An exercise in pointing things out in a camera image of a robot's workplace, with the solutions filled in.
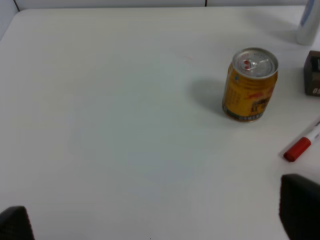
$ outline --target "black object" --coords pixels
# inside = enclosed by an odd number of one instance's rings
[[[291,240],[320,240],[320,185],[298,174],[283,175],[280,219]]]
[[[320,97],[320,51],[310,51],[304,64],[305,94]]]
[[[35,240],[24,206],[9,207],[0,214],[0,240]]]

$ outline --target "yellow can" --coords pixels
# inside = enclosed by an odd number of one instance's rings
[[[231,118],[252,122],[261,118],[278,79],[278,60],[261,48],[236,53],[229,66],[222,108]]]

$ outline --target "can label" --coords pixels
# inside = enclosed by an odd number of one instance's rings
[[[246,77],[231,64],[225,85],[223,110],[241,122],[259,119],[269,103],[277,77],[277,72],[264,79]]]

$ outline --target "can lid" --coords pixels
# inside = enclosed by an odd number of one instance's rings
[[[254,79],[268,78],[278,70],[277,58],[271,52],[257,47],[236,53],[232,65],[240,74]]]
[[[285,152],[283,157],[289,162],[294,162],[310,147],[310,145],[311,141],[306,137],[302,137],[295,145]]]

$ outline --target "red cap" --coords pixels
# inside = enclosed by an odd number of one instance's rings
[[[289,162],[294,162],[308,147],[310,147],[310,145],[311,141],[306,137],[302,137],[295,145],[293,145],[293,147],[285,152],[283,157]]]

